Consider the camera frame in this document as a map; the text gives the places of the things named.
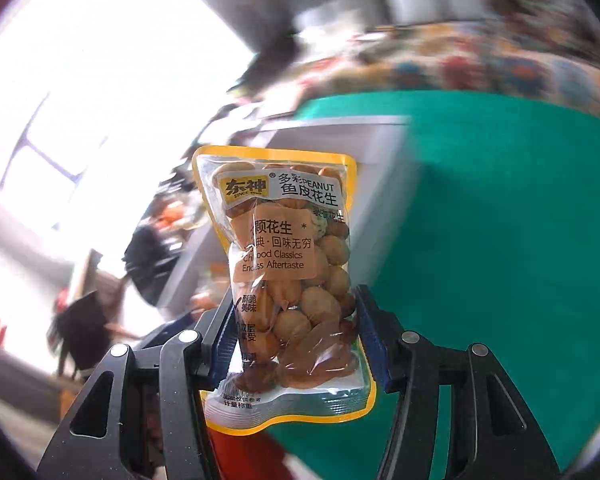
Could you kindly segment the green satin bed cover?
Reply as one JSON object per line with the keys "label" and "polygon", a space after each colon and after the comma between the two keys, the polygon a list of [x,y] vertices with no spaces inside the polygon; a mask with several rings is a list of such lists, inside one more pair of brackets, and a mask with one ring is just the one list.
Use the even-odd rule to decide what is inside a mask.
{"label": "green satin bed cover", "polygon": [[476,92],[309,102],[302,119],[403,116],[416,188],[370,281],[434,344],[488,346],[567,467],[600,424],[600,118]]}

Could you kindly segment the white cardboard box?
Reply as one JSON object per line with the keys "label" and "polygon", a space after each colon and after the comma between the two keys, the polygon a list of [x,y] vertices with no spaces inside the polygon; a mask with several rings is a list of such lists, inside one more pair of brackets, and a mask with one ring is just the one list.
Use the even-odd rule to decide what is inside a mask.
{"label": "white cardboard box", "polygon": [[372,284],[413,196],[417,164],[405,116],[290,120],[239,144],[206,144],[189,166],[206,224],[186,243],[157,302],[185,312],[202,267],[238,282],[318,282],[320,245],[352,284]]}

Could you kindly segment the floral bedsheet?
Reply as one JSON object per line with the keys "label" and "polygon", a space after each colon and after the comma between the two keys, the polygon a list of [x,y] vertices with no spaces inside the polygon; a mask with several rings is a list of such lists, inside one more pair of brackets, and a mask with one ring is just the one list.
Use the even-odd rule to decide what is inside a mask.
{"label": "floral bedsheet", "polygon": [[497,20],[395,28],[290,66],[259,90],[238,84],[230,96],[278,115],[323,96],[394,90],[502,94],[600,118],[600,35]]}

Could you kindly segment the peanut snack pack yellow border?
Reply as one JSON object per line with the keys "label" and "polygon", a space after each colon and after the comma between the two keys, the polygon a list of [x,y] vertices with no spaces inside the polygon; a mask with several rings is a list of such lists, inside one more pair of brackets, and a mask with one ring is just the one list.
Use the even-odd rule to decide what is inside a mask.
{"label": "peanut snack pack yellow border", "polygon": [[286,422],[339,424],[365,416],[376,384],[358,336],[348,271],[320,245],[318,282],[230,277],[242,362],[204,397],[208,425],[249,436]]}

